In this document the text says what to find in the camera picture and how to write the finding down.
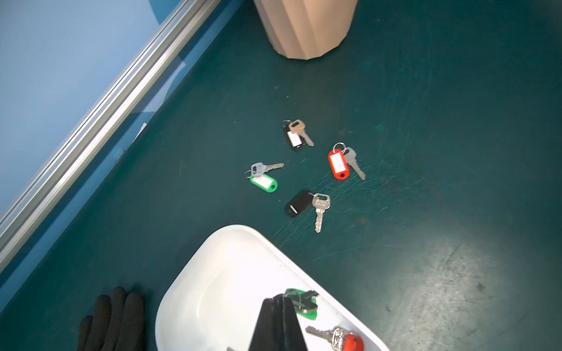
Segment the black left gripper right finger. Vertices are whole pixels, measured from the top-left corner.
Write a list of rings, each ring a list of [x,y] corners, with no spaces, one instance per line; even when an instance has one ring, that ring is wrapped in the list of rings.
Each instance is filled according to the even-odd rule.
[[[286,295],[280,297],[280,340],[279,350],[307,351],[293,301]]]

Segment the key with black solid tag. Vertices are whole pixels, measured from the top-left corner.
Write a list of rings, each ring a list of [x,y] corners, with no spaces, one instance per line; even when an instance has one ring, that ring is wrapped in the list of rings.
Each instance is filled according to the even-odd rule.
[[[303,190],[285,205],[285,213],[290,218],[296,218],[307,209],[314,208],[316,212],[315,231],[320,233],[323,226],[323,215],[331,207],[331,197],[321,193],[313,194],[310,190]]]

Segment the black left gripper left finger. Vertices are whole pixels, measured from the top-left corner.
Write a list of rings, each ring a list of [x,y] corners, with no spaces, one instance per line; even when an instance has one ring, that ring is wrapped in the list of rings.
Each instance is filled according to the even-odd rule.
[[[250,342],[249,351],[280,350],[280,303],[281,295],[263,300]]]

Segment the key with green tag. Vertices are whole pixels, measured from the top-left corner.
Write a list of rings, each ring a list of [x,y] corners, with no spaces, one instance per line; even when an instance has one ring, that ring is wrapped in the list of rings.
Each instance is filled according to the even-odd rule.
[[[278,182],[270,175],[267,175],[267,173],[269,171],[280,169],[283,167],[283,163],[265,165],[262,162],[256,162],[245,173],[248,174],[250,182],[256,187],[262,189],[267,193],[273,193],[278,189]]]
[[[318,297],[318,292],[315,290],[303,291],[290,288],[285,291],[285,296],[291,299],[298,315],[312,321],[317,319],[318,305],[316,298]]]

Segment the key with red window tag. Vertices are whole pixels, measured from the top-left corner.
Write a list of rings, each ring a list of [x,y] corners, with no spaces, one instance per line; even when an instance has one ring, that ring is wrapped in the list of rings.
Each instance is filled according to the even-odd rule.
[[[328,156],[329,165],[333,177],[338,181],[343,181],[353,170],[361,180],[366,179],[365,173],[357,162],[357,153],[343,142],[335,143]]]

